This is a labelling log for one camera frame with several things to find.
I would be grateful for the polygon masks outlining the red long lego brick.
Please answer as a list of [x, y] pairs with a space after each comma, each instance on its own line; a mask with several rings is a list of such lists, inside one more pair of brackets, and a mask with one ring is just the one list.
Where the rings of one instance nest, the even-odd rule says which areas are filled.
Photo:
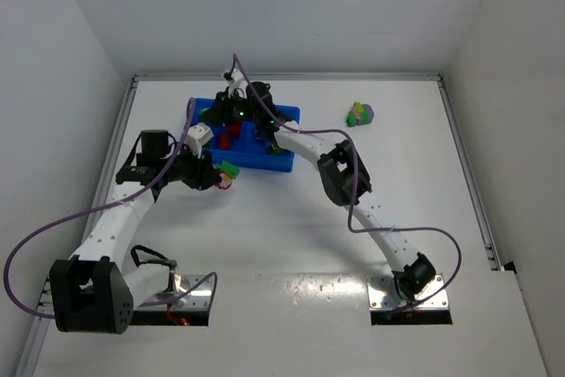
[[235, 122], [233, 124], [229, 124], [226, 126], [226, 133], [228, 133], [230, 136], [239, 137], [241, 134], [241, 130], [242, 130], [241, 122]]

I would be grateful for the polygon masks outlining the red arched lego brick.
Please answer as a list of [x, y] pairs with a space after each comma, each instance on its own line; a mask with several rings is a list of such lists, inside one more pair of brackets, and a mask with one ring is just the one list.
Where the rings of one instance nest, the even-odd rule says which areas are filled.
[[221, 150], [231, 150], [232, 136], [229, 133], [224, 132], [219, 135], [218, 148]]

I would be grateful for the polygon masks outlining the blue plastic sorting bin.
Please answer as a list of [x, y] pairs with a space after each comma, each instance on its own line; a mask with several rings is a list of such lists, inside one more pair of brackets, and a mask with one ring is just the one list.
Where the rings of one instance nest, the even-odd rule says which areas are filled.
[[[200, 123], [200, 112], [211, 106], [213, 99], [197, 98], [194, 106], [192, 125]], [[231, 150], [218, 148], [219, 135], [226, 132], [226, 126], [217, 127], [208, 125], [213, 133], [213, 139], [205, 145], [213, 156], [213, 162], [218, 164], [222, 161], [230, 162], [239, 168], [256, 170], [271, 170], [277, 172], [291, 172], [294, 164], [295, 154], [286, 150], [282, 155], [270, 155], [268, 148], [271, 142], [263, 139], [256, 131], [255, 123], [237, 120], [242, 123], [239, 137], [232, 136]]]

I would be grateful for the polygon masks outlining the lime green lego brick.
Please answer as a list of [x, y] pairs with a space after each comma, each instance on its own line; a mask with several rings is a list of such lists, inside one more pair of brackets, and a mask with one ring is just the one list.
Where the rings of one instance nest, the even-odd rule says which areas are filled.
[[284, 154], [285, 152], [286, 152], [285, 149], [279, 147], [279, 146], [276, 145], [276, 144], [271, 144], [271, 145], [269, 146], [269, 148], [268, 148], [268, 153], [269, 153], [270, 155], [282, 155], [282, 154]]

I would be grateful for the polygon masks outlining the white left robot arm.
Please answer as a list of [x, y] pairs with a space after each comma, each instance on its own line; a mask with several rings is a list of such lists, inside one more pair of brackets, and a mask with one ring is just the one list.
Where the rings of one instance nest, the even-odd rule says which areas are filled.
[[143, 306], [171, 308], [211, 272], [184, 288], [177, 262], [132, 240], [162, 190], [181, 182], [204, 191], [221, 182], [204, 146], [213, 132], [205, 124], [185, 129], [180, 140], [166, 130], [145, 130], [116, 174], [110, 204], [84, 242], [67, 260], [56, 260], [49, 283], [56, 327], [65, 333], [122, 334]]

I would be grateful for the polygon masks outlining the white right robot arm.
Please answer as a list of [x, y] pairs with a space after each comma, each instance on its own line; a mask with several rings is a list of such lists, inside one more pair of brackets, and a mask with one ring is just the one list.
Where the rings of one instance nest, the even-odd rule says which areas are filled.
[[212, 126], [228, 126], [237, 120], [254, 123], [261, 138], [274, 142], [314, 164], [323, 190], [338, 207], [348, 210], [380, 248], [392, 271], [398, 296], [407, 305], [418, 305], [420, 293], [434, 279], [430, 260], [403, 233], [386, 220], [372, 194], [371, 178], [349, 139], [339, 143], [324, 137], [324, 131], [305, 131], [298, 122], [275, 106], [270, 85], [255, 81], [245, 95], [228, 87], [218, 93], [212, 105], [200, 113], [200, 120]]

